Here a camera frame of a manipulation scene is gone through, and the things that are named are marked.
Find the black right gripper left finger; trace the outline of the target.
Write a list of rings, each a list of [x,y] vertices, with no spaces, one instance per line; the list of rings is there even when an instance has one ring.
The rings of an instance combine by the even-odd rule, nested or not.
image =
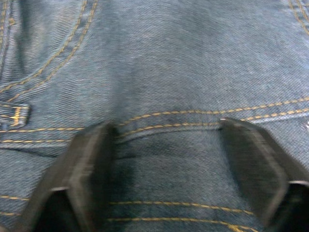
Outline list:
[[[77,133],[37,184],[14,231],[96,232],[106,210],[116,136],[110,122]]]

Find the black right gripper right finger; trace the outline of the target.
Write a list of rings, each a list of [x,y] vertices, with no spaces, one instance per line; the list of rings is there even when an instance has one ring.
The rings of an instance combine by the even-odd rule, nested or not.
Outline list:
[[[220,120],[222,141],[239,190],[266,232],[309,230],[309,172],[267,130]]]

